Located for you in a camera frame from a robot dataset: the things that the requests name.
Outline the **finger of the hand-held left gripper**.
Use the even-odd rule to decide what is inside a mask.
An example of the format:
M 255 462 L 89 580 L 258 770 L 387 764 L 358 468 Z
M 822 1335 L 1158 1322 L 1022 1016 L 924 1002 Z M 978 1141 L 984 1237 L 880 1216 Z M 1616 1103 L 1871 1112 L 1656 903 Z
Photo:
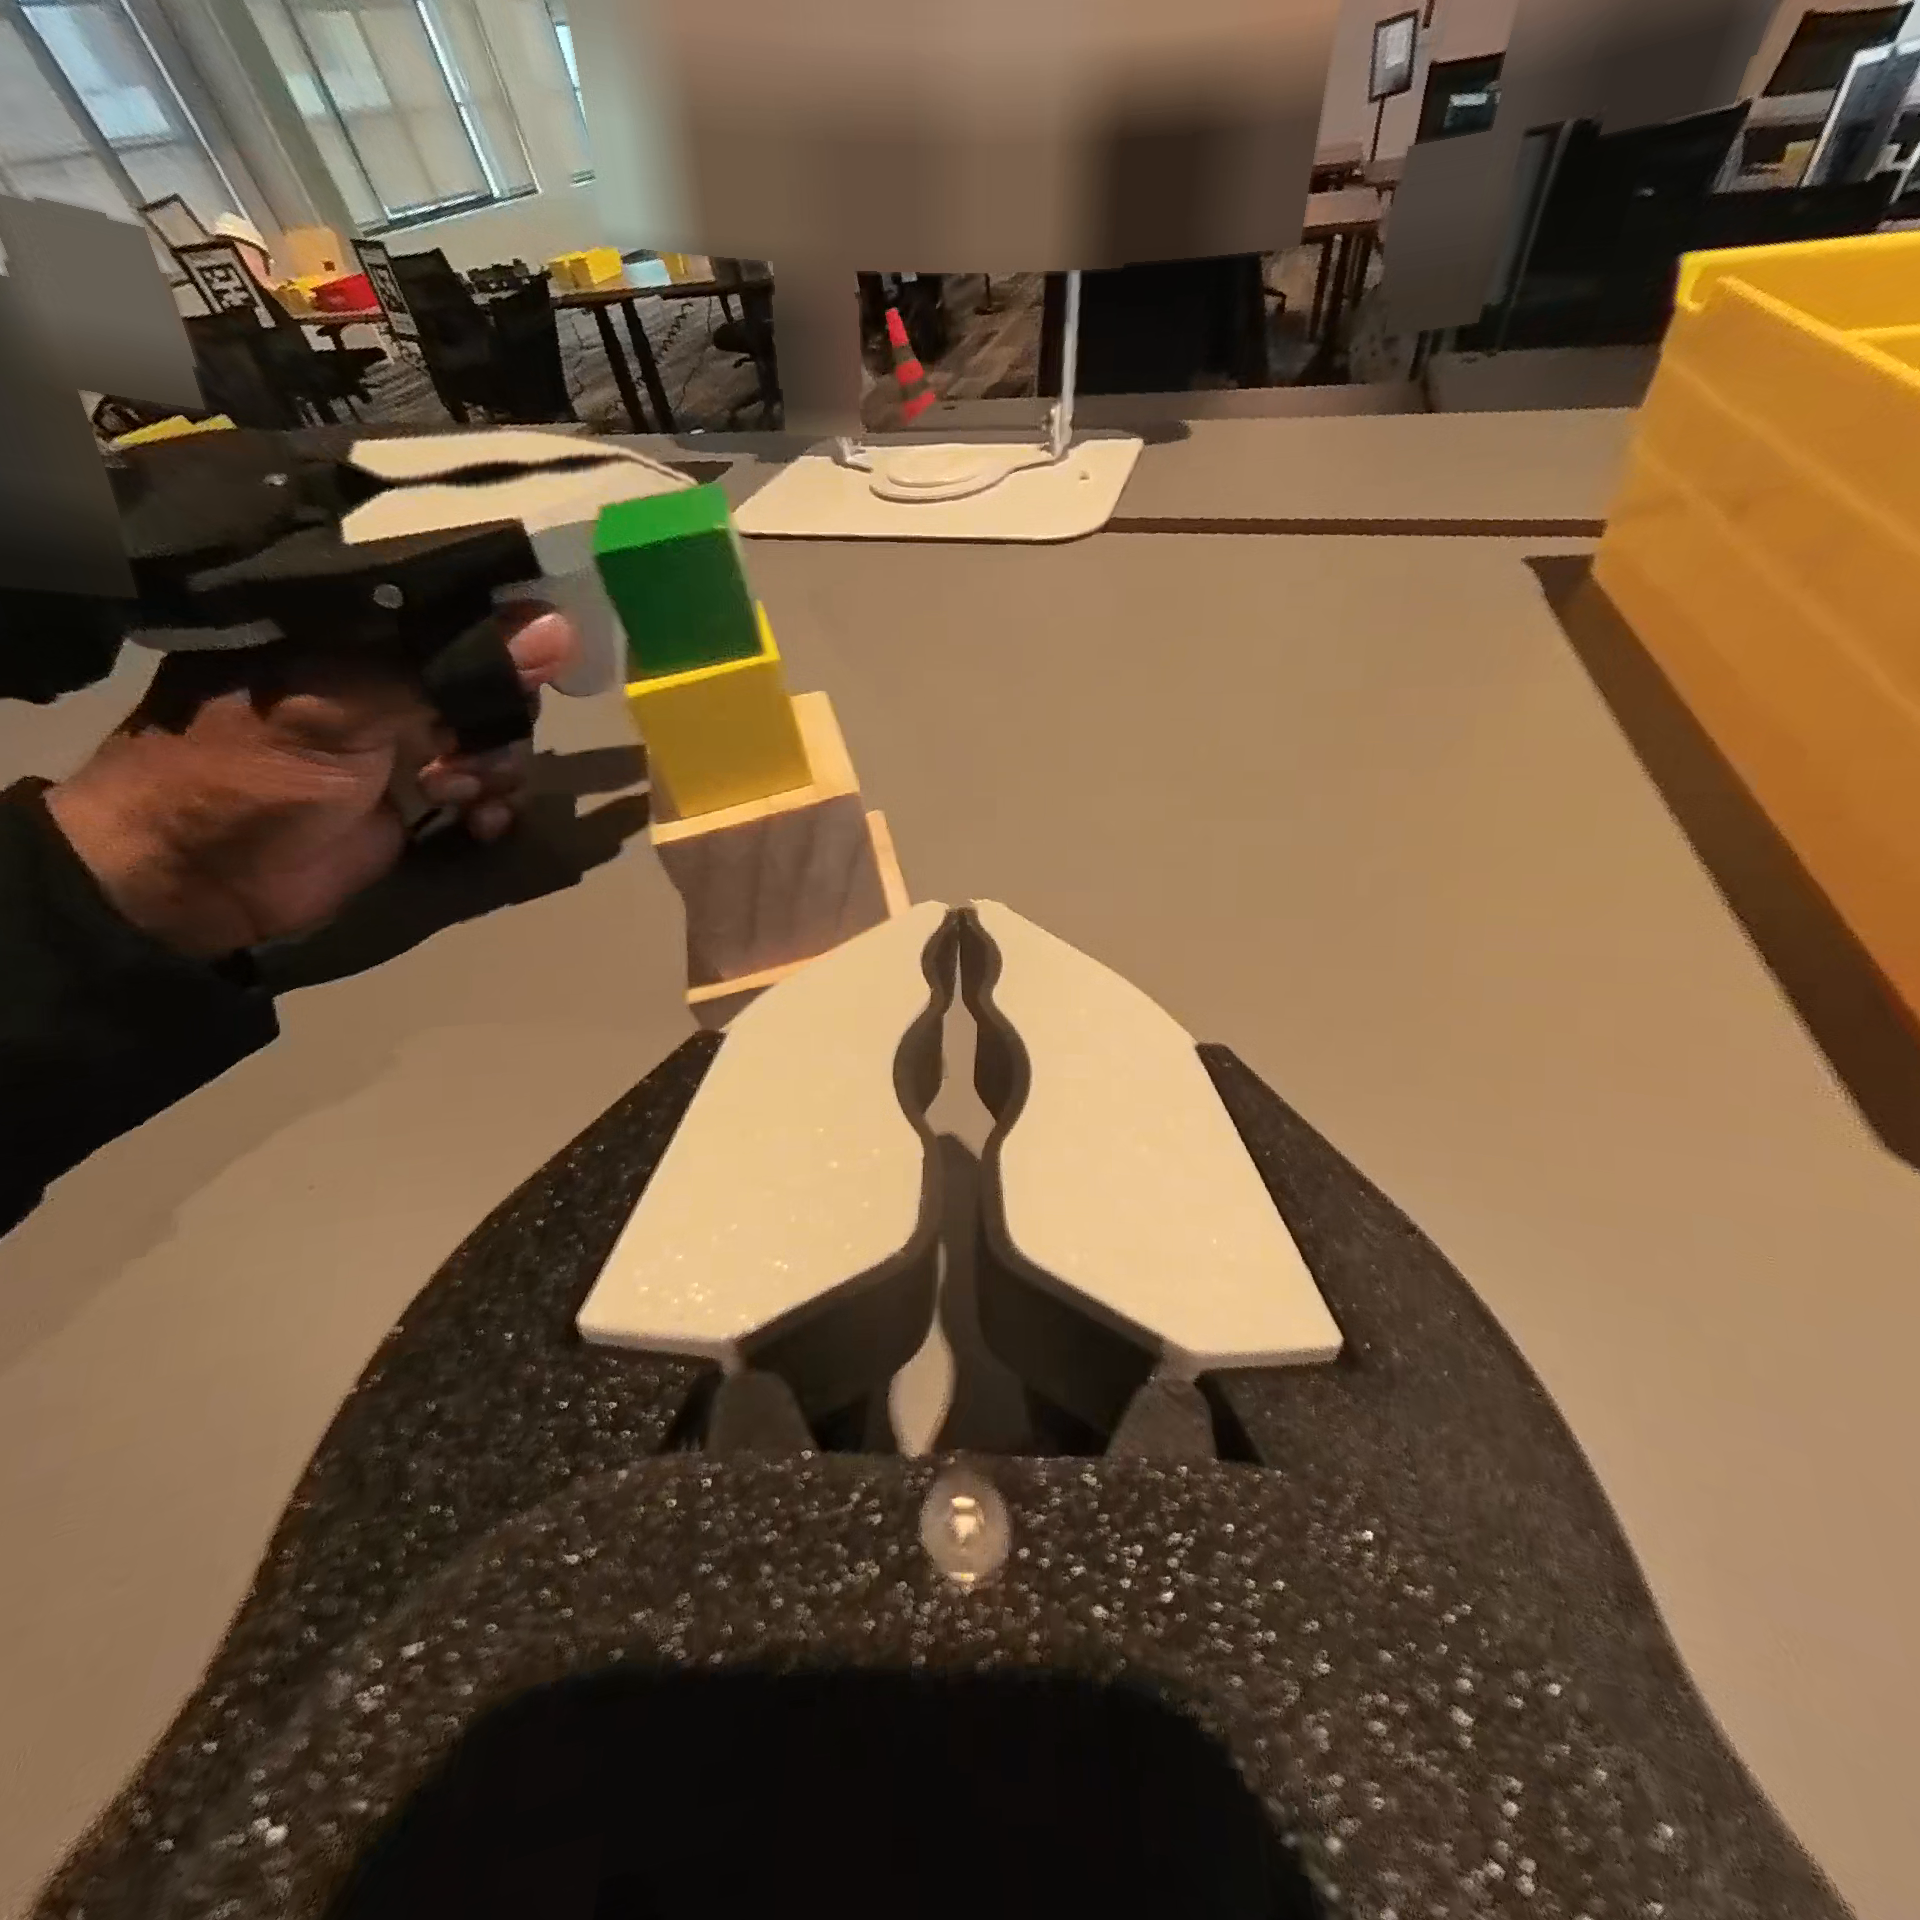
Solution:
M 630 642 L 594 559 L 594 528 L 606 508 L 666 492 L 659 464 L 539 464 L 492 483 L 440 478 L 379 492 L 343 516 L 348 543 L 375 539 L 463 535 L 486 523 L 513 523 L 532 547 L 528 586 L 497 594 L 538 599 L 562 612 L 578 632 L 580 654 L 556 687 L 568 698 L 619 690 L 631 676 Z
M 689 470 L 623 442 L 559 430 L 363 436 L 348 445 L 345 464 L 387 490 L 505 483 L 539 474 L 600 474 L 603 468 L 625 476 L 646 474 L 646 485 L 654 492 L 703 485 Z

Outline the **white document stand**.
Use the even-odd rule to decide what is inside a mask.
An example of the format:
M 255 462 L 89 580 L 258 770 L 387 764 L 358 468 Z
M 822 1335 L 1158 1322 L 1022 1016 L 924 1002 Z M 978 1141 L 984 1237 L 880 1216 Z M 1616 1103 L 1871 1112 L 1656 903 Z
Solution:
M 1043 431 L 1012 439 L 831 439 L 739 509 L 754 539 L 1068 543 L 1099 532 L 1143 442 L 1079 434 L 1083 274 L 1064 279 L 1062 380 Z

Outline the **green wooden cube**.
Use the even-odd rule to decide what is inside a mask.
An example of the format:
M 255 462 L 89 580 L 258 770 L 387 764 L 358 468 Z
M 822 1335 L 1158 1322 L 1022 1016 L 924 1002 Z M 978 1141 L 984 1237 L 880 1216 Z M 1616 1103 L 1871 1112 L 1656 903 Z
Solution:
M 593 563 L 625 632 L 630 680 L 760 654 L 760 608 L 721 485 L 609 503 L 593 528 Z

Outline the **person's left forearm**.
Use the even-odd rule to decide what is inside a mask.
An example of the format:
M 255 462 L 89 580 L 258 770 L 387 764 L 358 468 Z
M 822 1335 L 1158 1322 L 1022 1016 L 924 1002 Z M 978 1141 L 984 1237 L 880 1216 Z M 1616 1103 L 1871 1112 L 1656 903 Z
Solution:
M 26 778 L 2 796 L 2 1230 L 98 1147 L 280 1035 L 247 950 L 203 962 L 131 924 Z

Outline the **yellow plastic bin stack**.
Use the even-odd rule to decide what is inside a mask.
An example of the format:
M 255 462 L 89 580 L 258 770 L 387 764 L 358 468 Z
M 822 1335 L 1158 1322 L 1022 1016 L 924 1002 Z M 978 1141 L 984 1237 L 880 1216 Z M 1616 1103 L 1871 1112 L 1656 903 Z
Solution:
M 1919 231 L 1683 259 L 1593 580 L 1919 1003 Z

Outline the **large plain wooden cube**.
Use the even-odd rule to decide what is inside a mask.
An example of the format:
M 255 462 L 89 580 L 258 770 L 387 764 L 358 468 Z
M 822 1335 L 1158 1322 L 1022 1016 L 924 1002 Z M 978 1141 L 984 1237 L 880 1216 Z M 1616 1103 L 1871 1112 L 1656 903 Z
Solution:
M 727 1027 L 748 1003 L 911 907 L 890 826 L 879 810 L 860 828 L 831 828 L 828 851 L 804 854 L 791 925 L 753 936 L 743 958 L 703 960 L 686 1008 L 700 1029 Z

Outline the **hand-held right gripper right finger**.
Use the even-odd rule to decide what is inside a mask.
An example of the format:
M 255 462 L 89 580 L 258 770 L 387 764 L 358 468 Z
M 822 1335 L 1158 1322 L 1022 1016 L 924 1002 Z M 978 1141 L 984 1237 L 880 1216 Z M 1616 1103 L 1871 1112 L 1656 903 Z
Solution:
M 1334 1362 L 1342 1330 L 1195 1037 L 1017 915 L 960 915 L 976 1024 L 980 1333 L 1027 1394 L 1118 1426 L 1154 1376 Z

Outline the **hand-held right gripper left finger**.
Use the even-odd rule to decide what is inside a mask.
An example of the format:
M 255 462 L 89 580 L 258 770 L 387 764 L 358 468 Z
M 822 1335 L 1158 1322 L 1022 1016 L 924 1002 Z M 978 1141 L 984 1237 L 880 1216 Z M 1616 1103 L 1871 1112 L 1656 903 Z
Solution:
M 938 1279 L 960 919 L 920 903 L 727 1029 L 583 1307 L 585 1342 L 776 1376 L 812 1422 L 880 1399 Z

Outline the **printed tag board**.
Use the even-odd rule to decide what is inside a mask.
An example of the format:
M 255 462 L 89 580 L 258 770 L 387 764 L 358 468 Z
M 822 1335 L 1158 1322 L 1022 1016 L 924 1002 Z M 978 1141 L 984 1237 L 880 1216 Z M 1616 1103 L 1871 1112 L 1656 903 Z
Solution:
M 369 279 L 369 287 L 374 291 L 375 307 L 390 334 L 398 343 L 418 344 L 422 328 L 416 322 L 416 314 L 410 307 L 390 248 L 378 239 L 355 236 L 353 251 L 361 274 Z
M 178 195 L 144 200 L 138 215 L 171 259 L 176 280 L 190 285 L 210 315 L 252 319 L 262 328 L 286 322 L 273 292 L 273 253 L 208 236 L 210 224 Z

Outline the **medium plain wooden cube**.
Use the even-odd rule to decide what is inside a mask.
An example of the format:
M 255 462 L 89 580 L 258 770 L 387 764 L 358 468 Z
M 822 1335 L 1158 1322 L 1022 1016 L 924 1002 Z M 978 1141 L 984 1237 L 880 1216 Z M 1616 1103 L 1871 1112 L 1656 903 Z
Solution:
M 689 980 L 703 960 L 743 958 L 753 936 L 794 924 L 799 869 L 828 851 L 828 829 L 860 828 L 865 803 L 831 695 L 796 698 L 812 781 L 770 800 L 676 823 L 651 823 L 666 877 L 683 907 Z

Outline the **yellow wooden cube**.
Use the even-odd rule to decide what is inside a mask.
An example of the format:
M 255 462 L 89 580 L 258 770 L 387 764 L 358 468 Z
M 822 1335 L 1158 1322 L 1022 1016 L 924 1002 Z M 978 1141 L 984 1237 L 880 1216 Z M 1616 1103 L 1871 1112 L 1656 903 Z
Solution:
M 770 618 L 762 602 L 753 608 L 754 654 L 625 685 L 657 826 L 770 800 L 812 781 Z

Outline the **black office chair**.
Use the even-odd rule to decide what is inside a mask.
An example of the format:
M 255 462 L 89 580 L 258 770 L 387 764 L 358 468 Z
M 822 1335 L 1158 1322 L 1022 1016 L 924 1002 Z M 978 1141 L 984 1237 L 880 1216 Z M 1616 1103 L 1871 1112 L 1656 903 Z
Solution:
M 441 251 L 394 255 L 426 370 L 451 419 L 576 426 L 561 326 L 545 274 L 513 274 L 476 292 Z

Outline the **person's left hand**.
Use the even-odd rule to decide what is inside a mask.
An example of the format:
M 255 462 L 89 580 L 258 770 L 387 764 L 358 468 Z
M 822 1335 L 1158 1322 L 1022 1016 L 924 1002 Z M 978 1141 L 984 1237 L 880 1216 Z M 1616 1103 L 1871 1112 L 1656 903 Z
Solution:
M 463 752 L 416 676 L 366 652 L 170 654 L 43 805 L 136 928 L 198 960 L 304 935 L 410 843 L 394 788 L 490 840 L 532 742 Z

